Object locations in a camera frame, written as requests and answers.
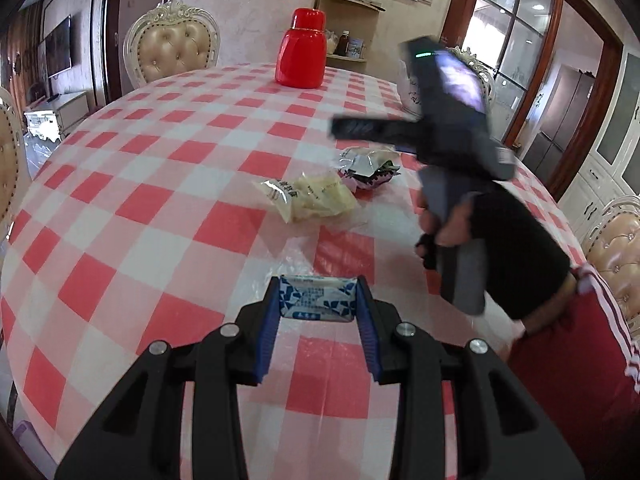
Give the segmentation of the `right hand black glove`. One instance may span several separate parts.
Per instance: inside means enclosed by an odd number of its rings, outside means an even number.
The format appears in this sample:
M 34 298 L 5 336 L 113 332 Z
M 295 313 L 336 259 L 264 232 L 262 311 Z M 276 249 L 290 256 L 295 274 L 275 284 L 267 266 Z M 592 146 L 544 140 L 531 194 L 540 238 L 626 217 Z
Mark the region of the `right hand black glove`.
M 486 254 L 486 292 L 529 333 L 557 318 L 576 292 L 570 258 L 525 205 L 502 185 L 473 195 L 451 211 L 444 226 L 423 195 L 416 254 L 436 269 L 439 249 L 481 240 Z

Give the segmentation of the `red sleeve forearm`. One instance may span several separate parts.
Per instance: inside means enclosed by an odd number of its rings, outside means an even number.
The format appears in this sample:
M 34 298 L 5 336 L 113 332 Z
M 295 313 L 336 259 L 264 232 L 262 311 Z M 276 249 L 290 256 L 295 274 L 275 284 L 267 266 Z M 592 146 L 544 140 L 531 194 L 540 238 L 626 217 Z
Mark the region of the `red sleeve forearm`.
M 514 342 L 512 372 L 558 428 L 588 479 L 639 477 L 639 347 L 593 266 L 542 330 Z

